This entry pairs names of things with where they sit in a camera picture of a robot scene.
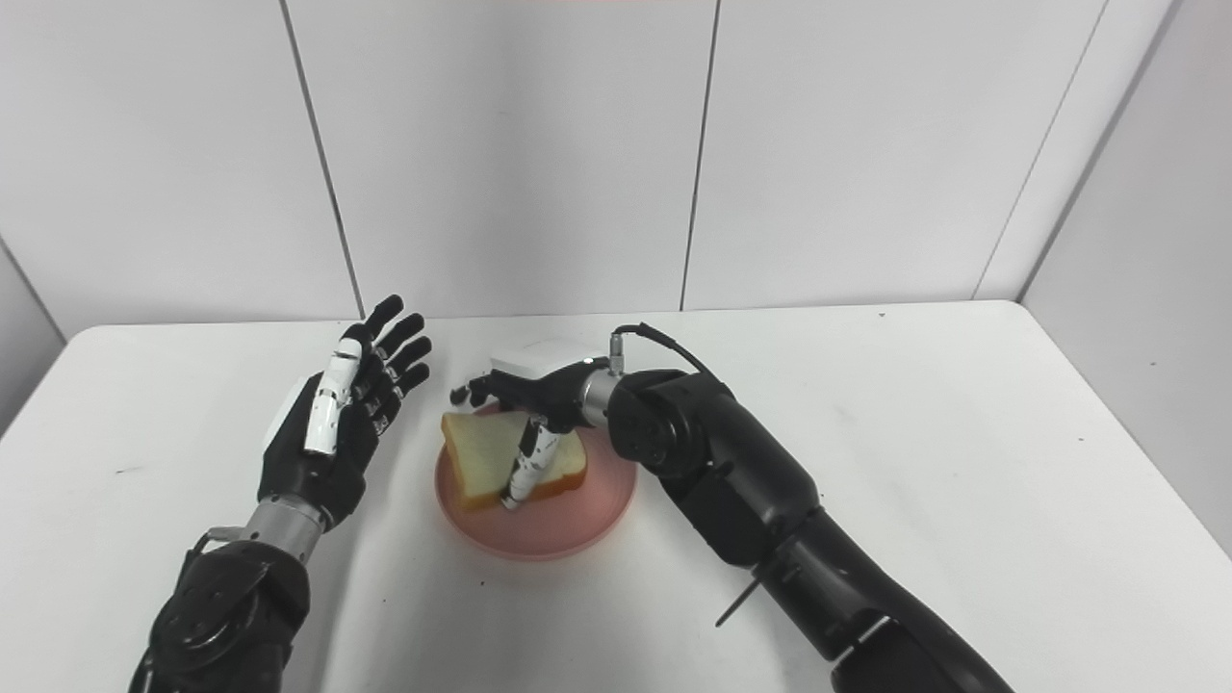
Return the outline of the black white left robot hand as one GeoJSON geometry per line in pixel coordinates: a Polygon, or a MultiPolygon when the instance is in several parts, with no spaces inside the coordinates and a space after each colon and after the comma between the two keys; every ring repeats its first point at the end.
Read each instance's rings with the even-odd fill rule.
{"type": "Polygon", "coordinates": [[[299,499],[334,529],[359,507],[381,437],[428,381],[424,316],[387,295],[342,333],[320,372],[294,387],[262,455],[257,499],[299,499]]]}

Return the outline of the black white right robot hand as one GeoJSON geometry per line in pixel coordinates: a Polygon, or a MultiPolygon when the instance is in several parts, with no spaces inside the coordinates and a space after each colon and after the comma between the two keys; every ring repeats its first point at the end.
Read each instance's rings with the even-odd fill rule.
{"type": "Polygon", "coordinates": [[[611,360],[572,342],[538,342],[499,351],[490,369],[448,392],[450,404],[478,408],[496,400],[501,409],[527,413],[510,475],[501,487],[501,507],[515,511],[554,466],[561,440],[590,422],[582,414],[594,374],[610,372],[611,360]]]}

